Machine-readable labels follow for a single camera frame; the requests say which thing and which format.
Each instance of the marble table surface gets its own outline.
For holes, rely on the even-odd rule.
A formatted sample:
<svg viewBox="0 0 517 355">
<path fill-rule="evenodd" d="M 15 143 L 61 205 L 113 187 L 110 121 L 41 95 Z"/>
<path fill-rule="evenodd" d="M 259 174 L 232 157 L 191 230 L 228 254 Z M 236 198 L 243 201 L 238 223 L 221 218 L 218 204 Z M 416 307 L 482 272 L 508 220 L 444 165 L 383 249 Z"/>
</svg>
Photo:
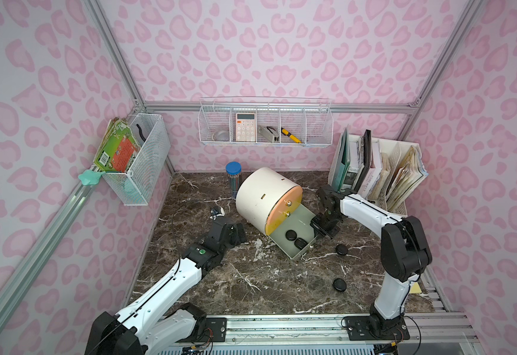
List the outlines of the marble table surface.
<svg viewBox="0 0 517 355">
<path fill-rule="evenodd" d="M 302 204 L 321 211 L 315 190 L 327 181 L 327 172 L 281 173 L 304 189 Z M 184 294 L 176 306 L 194 303 L 208 314 L 365 313 L 376 299 L 383 281 L 379 238 L 352 219 L 340 224 L 334 239 L 319 238 L 301 258 L 291 261 L 269 237 L 247 223 L 230 199 L 223 173 L 177 173 L 155 227 L 136 280 L 132 300 L 147 291 L 169 271 L 179 252 L 207 233 L 206 201 L 225 209 L 244 224 L 248 242 L 227 252 L 223 266 L 207 274 Z M 337 244 L 349 247 L 347 256 L 335 253 Z M 333 289 L 335 278 L 347 290 Z M 434 312 L 426 294 L 409 295 L 407 312 Z"/>
</svg>

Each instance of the yellow utility knife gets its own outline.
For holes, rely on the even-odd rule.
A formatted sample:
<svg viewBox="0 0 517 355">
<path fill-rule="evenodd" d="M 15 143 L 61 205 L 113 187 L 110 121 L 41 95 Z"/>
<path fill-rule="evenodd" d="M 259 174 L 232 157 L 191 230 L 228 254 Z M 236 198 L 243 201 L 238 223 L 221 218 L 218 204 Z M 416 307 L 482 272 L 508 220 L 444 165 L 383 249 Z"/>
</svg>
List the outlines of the yellow utility knife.
<svg viewBox="0 0 517 355">
<path fill-rule="evenodd" d="M 296 136 L 294 136 L 292 133 L 286 131 L 284 128 L 282 128 L 282 134 L 287 137 L 290 137 L 290 139 L 292 139 L 296 143 L 302 143 L 302 141 L 300 139 L 296 138 Z"/>
</svg>

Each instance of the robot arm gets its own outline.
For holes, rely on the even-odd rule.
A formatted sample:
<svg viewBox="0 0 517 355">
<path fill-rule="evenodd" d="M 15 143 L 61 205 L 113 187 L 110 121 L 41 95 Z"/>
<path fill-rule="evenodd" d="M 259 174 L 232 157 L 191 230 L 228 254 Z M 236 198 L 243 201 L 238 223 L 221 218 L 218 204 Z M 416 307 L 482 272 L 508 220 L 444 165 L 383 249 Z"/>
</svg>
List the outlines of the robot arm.
<svg viewBox="0 0 517 355">
<path fill-rule="evenodd" d="M 206 314 L 191 303 L 161 319 L 168 309 L 209 271 L 225 252 L 246 242 L 242 224 L 215 216 L 201 244 L 192 244 L 171 270 L 139 299 L 117 312 L 104 312 L 92 324 L 85 355 L 156 353 L 187 337 L 201 337 Z"/>
<path fill-rule="evenodd" d="M 321 234 L 333 237 L 339 231 L 337 223 L 345 215 L 381 238 L 385 278 L 379 296 L 371 305 L 368 323 L 376 337 L 388 337 L 391 330 L 400 328 L 410 287 L 432 262 L 422 225 L 416 217 L 391 214 L 360 195 L 346 196 L 329 185 L 322 186 L 317 195 L 326 210 L 314 217 L 311 225 Z"/>
</svg>

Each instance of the black disc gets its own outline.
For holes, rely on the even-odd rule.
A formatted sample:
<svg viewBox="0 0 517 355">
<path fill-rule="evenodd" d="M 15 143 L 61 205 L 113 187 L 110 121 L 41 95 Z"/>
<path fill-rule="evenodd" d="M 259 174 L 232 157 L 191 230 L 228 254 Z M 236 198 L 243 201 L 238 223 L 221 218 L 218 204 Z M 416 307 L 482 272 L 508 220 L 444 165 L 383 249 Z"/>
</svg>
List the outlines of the black disc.
<svg viewBox="0 0 517 355">
<path fill-rule="evenodd" d="M 342 279 L 337 278 L 333 281 L 333 287 L 336 289 L 337 292 L 345 292 L 347 284 Z"/>
<path fill-rule="evenodd" d="M 296 246 L 296 248 L 302 250 L 308 245 L 308 242 L 302 238 L 298 238 L 294 241 L 294 245 Z"/>
<path fill-rule="evenodd" d="M 298 235 L 296 234 L 295 231 L 293 231 L 293 230 L 286 231 L 286 239 L 293 241 L 293 240 L 296 240 L 297 237 L 298 237 Z"/>
<path fill-rule="evenodd" d="M 348 252 L 347 246 L 345 246 L 343 244 L 338 244 L 335 246 L 335 252 L 338 255 L 347 255 L 347 252 Z"/>
</svg>

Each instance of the teal clip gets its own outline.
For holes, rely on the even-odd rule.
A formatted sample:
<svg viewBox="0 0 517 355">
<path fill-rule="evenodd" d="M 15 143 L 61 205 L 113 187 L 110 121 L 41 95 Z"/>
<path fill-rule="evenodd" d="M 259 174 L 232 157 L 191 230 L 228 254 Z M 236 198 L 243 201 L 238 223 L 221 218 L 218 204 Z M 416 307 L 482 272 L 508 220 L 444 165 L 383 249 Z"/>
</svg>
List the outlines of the teal clip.
<svg viewBox="0 0 517 355">
<path fill-rule="evenodd" d="M 87 169 L 83 172 L 83 174 L 79 175 L 79 180 L 84 186 L 87 185 L 97 185 L 99 183 L 100 177 L 105 175 L 106 172 L 94 172 L 90 169 Z"/>
</svg>

